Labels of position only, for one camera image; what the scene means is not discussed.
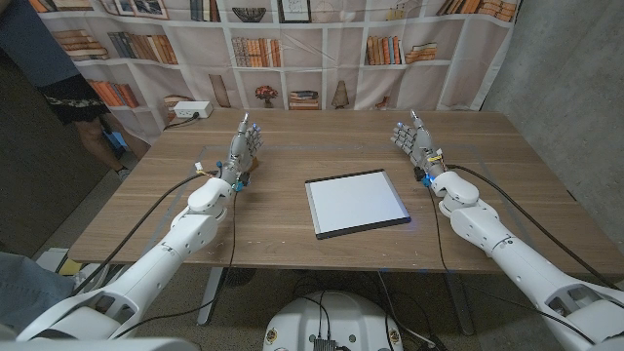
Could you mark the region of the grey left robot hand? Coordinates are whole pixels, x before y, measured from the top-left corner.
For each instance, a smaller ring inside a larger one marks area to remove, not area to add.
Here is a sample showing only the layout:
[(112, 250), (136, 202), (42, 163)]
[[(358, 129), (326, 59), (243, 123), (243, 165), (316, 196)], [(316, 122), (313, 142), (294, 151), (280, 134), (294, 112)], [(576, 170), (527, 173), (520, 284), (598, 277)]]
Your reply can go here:
[(260, 131), (256, 123), (250, 122), (249, 113), (246, 112), (231, 140), (228, 156), (220, 171), (220, 178), (236, 191), (249, 182), (251, 172), (258, 166), (256, 153), (262, 146)]

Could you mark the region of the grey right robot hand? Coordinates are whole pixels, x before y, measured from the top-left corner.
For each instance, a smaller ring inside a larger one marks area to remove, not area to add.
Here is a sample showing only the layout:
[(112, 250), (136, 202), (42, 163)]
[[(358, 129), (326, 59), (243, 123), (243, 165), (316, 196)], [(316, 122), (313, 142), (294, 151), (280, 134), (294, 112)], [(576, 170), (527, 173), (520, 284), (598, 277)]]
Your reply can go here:
[(428, 187), (437, 176), (447, 170), (443, 151), (434, 145), (430, 132), (413, 109), (410, 111), (410, 118), (411, 126), (397, 124), (391, 141), (408, 155), (414, 165), (416, 179)]

